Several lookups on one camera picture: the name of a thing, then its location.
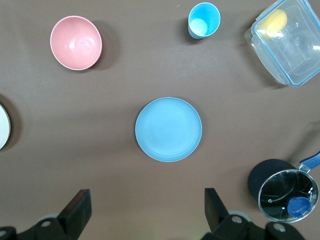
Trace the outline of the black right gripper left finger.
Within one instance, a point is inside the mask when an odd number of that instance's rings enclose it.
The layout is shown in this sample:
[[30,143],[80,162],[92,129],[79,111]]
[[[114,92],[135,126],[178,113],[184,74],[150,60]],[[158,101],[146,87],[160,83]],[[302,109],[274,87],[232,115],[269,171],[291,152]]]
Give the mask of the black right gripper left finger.
[[57,217],[40,220],[15,240],[78,240],[91,216],[91,192],[81,189]]

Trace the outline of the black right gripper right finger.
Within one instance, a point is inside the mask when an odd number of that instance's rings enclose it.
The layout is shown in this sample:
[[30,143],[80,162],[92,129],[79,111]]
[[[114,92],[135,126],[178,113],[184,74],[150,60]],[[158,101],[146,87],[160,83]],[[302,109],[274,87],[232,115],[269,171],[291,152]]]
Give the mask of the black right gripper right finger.
[[200,240],[248,240],[249,222],[230,214],[214,188],[204,190],[204,213],[210,232]]

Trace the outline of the blue plate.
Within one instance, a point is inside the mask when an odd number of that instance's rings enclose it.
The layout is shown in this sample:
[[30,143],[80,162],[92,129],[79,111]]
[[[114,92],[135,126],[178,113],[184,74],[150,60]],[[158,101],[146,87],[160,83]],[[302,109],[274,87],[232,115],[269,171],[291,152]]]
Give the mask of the blue plate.
[[201,142],[203,125],[197,110],[177,97],[148,103],[135,122],[135,138],[150,158],[172,163],[190,156]]

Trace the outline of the glass lid with blue knob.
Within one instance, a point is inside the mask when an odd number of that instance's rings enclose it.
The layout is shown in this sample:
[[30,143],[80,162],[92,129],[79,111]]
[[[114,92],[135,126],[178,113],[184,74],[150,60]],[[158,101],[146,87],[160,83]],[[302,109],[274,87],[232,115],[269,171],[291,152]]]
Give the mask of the glass lid with blue knob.
[[272,222],[295,223],[306,218],[319,201],[319,187],[306,172],[279,171],[262,184],[257,202],[262,214]]

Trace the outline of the brown table cloth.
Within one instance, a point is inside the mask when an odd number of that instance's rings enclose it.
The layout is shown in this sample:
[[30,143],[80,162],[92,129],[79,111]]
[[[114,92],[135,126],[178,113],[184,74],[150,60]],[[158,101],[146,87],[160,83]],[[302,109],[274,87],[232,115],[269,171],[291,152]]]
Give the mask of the brown table cloth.
[[[79,240],[200,240],[209,231],[204,190],[228,210],[268,220],[247,178],[267,159],[296,166],[320,151],[320,73],[278,84],[245,39],[275,0],[0,0],[0,104],[11,121],[0,150],[0,227],[22,232],[89,189],[92,216]],[[217,31],[188,32],[192,8],[214,4]],[[54,57],[50,36],[67,16],[102,38],[92,67]],[[187,158],[148,157],[137,144],[141,109],[181,98],[200,115]]]

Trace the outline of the beige plate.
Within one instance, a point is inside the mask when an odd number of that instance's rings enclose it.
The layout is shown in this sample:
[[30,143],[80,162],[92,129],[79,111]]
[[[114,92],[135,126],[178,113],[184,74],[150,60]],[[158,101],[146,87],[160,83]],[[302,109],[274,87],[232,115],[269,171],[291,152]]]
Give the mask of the beige plate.
[[0,104],[0,150],[6,145],[11,134],[11,121],[5,108]]

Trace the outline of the pink bowl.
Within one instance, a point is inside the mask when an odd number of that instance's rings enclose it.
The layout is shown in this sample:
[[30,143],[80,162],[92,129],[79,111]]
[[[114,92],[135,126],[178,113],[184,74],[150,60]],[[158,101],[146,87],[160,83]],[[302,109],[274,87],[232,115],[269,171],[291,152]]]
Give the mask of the pink bowl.
[[88,19],[70,15],[59,20],[50,34],[50,48],[55,59],[65,68],[83,71],[100,59],[102,37]]

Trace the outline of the clear container with blue seal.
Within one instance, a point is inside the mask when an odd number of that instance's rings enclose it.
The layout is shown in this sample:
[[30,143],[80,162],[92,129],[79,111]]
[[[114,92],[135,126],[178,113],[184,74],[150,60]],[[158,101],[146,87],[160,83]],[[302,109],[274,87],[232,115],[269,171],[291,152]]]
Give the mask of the clear container with blue seal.
[[[276,37],[264,39],[257,26],[277,9],[285,11],[287,24]],[[308,0],[276,0],[244,36],[264,67],[282,85],[299,87],[320,73],[320,18]]]

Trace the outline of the blue plastic cup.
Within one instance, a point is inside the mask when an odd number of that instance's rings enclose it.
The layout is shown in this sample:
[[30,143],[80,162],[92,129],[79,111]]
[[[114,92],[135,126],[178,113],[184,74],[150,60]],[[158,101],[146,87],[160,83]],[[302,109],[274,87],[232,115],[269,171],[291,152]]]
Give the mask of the blue plastic cup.
[[195,5],[188,15],[188,33],[201,40],[213,35],[221,23],[219,9],[210,2],[201,2]]

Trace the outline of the yellow sponge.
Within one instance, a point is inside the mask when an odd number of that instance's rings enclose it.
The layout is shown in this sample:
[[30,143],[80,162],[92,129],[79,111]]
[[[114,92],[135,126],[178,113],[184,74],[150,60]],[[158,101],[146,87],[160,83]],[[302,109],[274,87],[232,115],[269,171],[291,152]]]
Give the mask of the yellow sponge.
[[268,14],[256,27],[257,32],[264,39],[277,37],[288,22],[287,14],[282,9],[276,9]]

